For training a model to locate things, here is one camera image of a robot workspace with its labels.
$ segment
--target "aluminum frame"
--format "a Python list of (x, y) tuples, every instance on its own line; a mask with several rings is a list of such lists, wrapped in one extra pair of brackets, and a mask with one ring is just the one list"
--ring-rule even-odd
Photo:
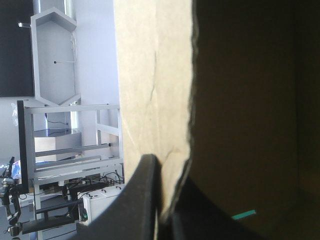
[[(117, 110), (118, 127), (101, 124), (101, 110)], [(34, 136), (34, 114), (40, 113), (63, 113), (95, 111), (95, 130), (97, 144), (73, 148), (65, 148), (50, 151), (35, 152)], [(40, 185), (49, 183), (63, 183), (66, 180), (81, 178), (88, 175), (101, 174), (107, 172), (110, 166), (123, 164), (123, 143), (121, 130), (121, 115), (119, 105), (98, 104), (98, 105), (69, 105), (69, 106), (47, 106), (47, 107), (25, 107), (24, 109), (25, 146), (28, 179), (33, 182), (34, 187), (34, 207), (41, 208)], [(82, 152), (110, 147), (110, 143), (102, 144), (101, 132), (118, 136), (119, 157), (103, 158), (101, 156), (81, 157), (61, 162), (46, 163), (36, 165), (36, 157), (58, 155), (64, 153)], [(41, 214), (34, 215), (40, 219)], [(37, 232), (37, 239), (42, 240), (42, 231)]]

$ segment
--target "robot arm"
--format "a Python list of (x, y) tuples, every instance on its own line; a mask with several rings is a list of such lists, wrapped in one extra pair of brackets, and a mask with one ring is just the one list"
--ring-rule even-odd
[[(7, 220), (9, 221), (8, 232), (12, 236), (19, 234), (21, 230), (21, 224), (18, 223), (19, 217), (21, 215), (21, 209), (19, 204), (19, 189), (16, 185), (15, 180), (12, 178), (12, 165), (15, 162), (15, 158), (12, 157), (9, 162), (9, 167), (3, 172), (1, 178), (2, 180), (2, 189), (0, 189), (0, 199), (2, 205), (5, 207)], [(14, 206), (14, 214), (10, 210), (10, 195), (11, 202)]]

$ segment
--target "hexagonal shelf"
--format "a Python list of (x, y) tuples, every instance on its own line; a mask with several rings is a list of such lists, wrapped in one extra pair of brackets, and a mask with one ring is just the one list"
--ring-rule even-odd
[(80, 99), (72, 34), (77, 22), (55, 7), (31, 17), (34, 97), (49, 106)]

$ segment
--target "black screen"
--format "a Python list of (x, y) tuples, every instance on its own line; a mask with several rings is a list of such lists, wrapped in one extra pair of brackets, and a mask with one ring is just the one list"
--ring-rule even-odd
[(0, 0), (0, 97), (33, 96), (30, 24), (32, 0)]

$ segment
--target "cardboard box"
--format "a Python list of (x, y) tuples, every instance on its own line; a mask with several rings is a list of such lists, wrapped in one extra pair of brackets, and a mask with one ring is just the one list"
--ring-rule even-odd
[(315, 239), (320, 11), (307, 2), (114, 1), (125, 174), (158, 156), (162, 219), (189, 173), (230, 216), (255, 210), (241, 222), (261, 235)]

